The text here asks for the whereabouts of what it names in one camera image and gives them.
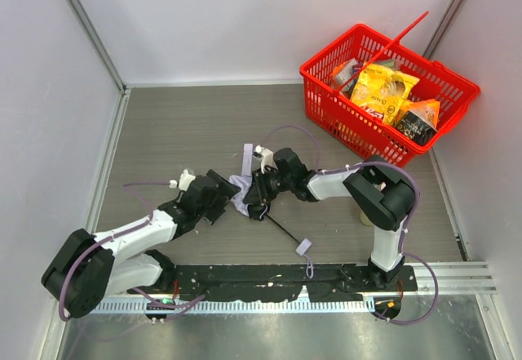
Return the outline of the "lavender folding umbrella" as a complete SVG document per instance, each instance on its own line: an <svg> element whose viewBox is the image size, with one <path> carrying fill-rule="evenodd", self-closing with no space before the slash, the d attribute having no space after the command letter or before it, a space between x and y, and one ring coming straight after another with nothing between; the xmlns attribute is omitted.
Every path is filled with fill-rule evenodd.
<svg viewBox="0 0 522 360"><path fill-rule="evenodd" d="M254 146L252 144L244 144L243 162L241 175L232 175L229 177L229 181L241 188L241 191L232 198L232 203L235 208L244 216L248 216L248 206L243 203L248 189L252 184L253 172L260 170L260 161L253 156ZM314 277L314 266L311 258L307 255L307 251L312 245L312 242L308 238L299 239L296 238L289 230L284 228L280 223L273 219L269 213L266 214L264 220L268 219L273 223L279 230L281 230L286 236L292 239L297 245L295 253L306 259L307 264L305 268L305 274L307 278Z"/></svg>

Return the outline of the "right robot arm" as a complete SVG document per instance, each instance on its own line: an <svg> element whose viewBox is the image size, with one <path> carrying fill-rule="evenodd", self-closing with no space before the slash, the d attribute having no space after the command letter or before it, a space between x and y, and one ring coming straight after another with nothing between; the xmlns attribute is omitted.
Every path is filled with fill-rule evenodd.
<svg viewBox="0 0 522 360"><path fill-rule="evenodd" d="M284 192L304 202L352 198L374 226L369 276L378 288L396 280L405 261L405 232L420 199L408 173L379 156L336 170L308 169L290 148L273 153L259 146L254 157L261 166L252 172L240 199L250 218L262 220Z"/></svg>

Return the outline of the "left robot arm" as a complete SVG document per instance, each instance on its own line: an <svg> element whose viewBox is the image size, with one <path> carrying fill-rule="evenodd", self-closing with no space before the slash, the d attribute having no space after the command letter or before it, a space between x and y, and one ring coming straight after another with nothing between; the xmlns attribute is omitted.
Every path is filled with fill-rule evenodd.
<svg viewBox="0 0 522 360"><path fill-rule="evenodd" d="M86 316L120 291L165 290L174 266L154 246L194 230L200 220L213 224L241 192L213 170L203 176L184 170L165 185L178 190L178 196L150 208L145 217L97 234L77 229L67 237L41 279L57 300L62 321Z"/></svg>

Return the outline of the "pale yellow bottle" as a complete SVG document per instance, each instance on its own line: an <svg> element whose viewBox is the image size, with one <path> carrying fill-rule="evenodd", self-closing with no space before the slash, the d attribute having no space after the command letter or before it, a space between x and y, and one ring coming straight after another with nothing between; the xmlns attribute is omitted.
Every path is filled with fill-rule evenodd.
<svg viewBox="0 0 522 360"><path fill-rule="evenodd" d="M363 211L360 212L360 220L364 226L372 227L374 225Z"/></svg>

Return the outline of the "orange snack packet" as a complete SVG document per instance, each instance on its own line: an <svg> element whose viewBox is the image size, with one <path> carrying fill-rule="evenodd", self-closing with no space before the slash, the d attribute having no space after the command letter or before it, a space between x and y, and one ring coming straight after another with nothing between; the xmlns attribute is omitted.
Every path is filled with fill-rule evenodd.
<svg viewBox="0 0 522 360"><path fill-rule="evenodd" d="M354 85L354 80L348 80L354 74L355 67L359 64L357 59L351 58L336 66L330 73L330 86L333 89L340 90L343 94L347 94Z"/></svg>

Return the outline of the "red plastic shopping basket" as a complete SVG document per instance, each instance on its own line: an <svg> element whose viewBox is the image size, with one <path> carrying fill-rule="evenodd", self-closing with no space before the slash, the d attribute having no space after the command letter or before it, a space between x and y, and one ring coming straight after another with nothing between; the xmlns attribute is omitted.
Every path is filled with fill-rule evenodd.
<svg viewBox="0 0 522 360"><path fill-rule="evenodd" d="M415 144L397 129L383 125L330 85L330 74L344 61L368 61L372 56L392 58L400 68L418 78L410 99L437 100L440 116L436 134L424 145ZM315 124L363 159L378 155L403 167L435 143L462 120L480 94L470 80L402 46L365 24L355 24L300 66L303 77L305 114Z"/></svg>

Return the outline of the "yellow chips bag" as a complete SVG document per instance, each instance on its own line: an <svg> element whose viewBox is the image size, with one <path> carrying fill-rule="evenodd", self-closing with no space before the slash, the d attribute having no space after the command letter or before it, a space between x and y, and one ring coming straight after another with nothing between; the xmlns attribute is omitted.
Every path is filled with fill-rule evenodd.
<svg viewBox="0 0 522 360"><path fill-rule="evenodd" d="M386 125L393 125L400 107L420 79L380 64L369 64L354 86L351 102Z"/></svg>

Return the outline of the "black and orange snack bag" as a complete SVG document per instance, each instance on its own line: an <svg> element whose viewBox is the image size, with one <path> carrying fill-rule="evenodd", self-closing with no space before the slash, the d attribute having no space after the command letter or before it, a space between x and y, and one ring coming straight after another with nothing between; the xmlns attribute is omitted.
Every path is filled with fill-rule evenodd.
<svg viewBox="0 0 522 360"><path fill-rule="evenodd" d="M419 146L425 146L436 135L440 103L434 99L406 100L396 115L394 127Z"/></svg>

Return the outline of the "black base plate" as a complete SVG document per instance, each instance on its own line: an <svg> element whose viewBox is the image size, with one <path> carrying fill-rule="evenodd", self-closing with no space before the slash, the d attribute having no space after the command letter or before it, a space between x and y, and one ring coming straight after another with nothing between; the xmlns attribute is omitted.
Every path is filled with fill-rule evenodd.
<svg viewBox="0 0 522 360"><path fill-rule="evenodd" d="M292 302L303 289L311 302L334 302L360 300L366 292L414 292L418 284L410 265L379 273L368 265L316 264L309 278L303 264L214 264L174 265L152 286L181 300L247 303Z"/></svg>

